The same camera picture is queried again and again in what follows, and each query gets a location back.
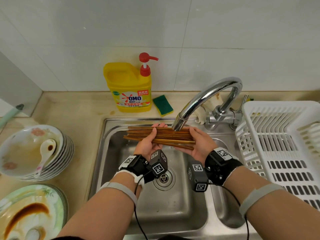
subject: detergent label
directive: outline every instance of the detergent label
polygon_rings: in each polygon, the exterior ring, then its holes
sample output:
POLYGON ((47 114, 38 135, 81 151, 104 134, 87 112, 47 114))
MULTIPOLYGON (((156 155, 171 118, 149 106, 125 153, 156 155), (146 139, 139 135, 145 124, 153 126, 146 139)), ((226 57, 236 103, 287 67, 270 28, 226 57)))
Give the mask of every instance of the detergent label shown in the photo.
POLYGON ((137 92, 117 92, 113 91, 115 102, 122 107, 145 107, 151 103, 149 90, 137 92))

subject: stack of plates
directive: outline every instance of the stack of plates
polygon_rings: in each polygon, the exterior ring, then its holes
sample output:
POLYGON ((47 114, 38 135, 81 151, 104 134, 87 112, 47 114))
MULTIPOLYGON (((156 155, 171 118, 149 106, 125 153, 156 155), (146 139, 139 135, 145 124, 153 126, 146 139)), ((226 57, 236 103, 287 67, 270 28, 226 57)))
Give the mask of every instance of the stack of plates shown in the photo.
POLYGON ((23 129, 1 145, 0 173, 28 182, 49 180, 69 165, 74 149, 72 140, 53 126, 36 125, 23 129), (35 178, 34 172, 41 161, 40 146, 47 139, 56 141, 56 149, 41 175, 35 178))
POLYGON ((0 200, 3 239, 27 239, 30 233, 37 234, 39 239, 53 239, 67 220, 66 196, 52 185, 29 185, 0 200))

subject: forearm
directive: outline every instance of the forearm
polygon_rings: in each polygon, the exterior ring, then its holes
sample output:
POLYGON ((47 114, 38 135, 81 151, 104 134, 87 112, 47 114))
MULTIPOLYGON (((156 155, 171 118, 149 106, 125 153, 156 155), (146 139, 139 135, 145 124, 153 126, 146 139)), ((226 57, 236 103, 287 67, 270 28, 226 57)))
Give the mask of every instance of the forearm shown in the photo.
MULTIPOLYGON (((110 182, 117 182, 134 192, 136 183, 132 175, 118 173, 110 182)), ((138 186, 137 197, 141 192, 138 186)), ((134 203, 122 191, 104 188, 96 193, 67 222, 58 237, 76 236, 85 240, 121 240, 130 224, 134 203)))
MULTIPOLYGON (((241 166, 224 186, 242 203, 254 189, 267 184, 268 180, 241 166)), ((247 211, 247 218, 264 240, 311 240, 320 236, 320 212, 285 190, 273 191, 259 199, 247 211)))

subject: hand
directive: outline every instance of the hand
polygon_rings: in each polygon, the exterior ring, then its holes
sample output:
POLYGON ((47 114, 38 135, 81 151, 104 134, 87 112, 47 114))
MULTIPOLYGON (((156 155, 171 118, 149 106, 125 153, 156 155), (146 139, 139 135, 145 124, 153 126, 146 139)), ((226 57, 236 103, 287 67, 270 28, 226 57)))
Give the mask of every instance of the hand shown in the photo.
POLYGON ((152 140, 157 135, 156 127, 168 127, 165 123, 161 123, 160 125, 154 124, 152 127, 153 130, 146 138, 140 141, 134 150, 134 155, 141 154, 147 161, 150 161, 151 154, 158 149, 162 149, 162 145, 152 143, 152 140))
POLYGON ((218 146, 207 133, 196 127, 190 127, 190 134, 195 141, 194 149, 178 147, 175 147, 175 149, 191 155, 195 160, 200 161, 202 166, 205 166, 207 156, 218 146))

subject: chrome faucet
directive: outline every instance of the chrome faucet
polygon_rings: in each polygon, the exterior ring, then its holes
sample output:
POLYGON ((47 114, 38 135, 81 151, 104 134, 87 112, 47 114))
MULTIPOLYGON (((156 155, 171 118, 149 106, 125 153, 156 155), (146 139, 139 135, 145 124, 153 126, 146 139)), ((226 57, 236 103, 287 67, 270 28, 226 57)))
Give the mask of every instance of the chrome faucet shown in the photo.
POLYGON ((233 125, 234 127, 238 126, 238 124, 241 122, 242 114, 238 111, 231 111, 229 108, 242 90, 242 81, 238 77, 226 77, 211 84, 199 92, 190 102, 188 102, 176 117, 174 123, 172 124, 172 129, 175 131, 181 130, 190 115, 199 106, 201 106, 205 101, 218 92, 230 87, 232 87, 232 90, 226 101, 222 105, 216 106, 213 111, 206 113, 205 127, 208 130, 213 130, 214 127, 220 123, 227 123, 233 125))

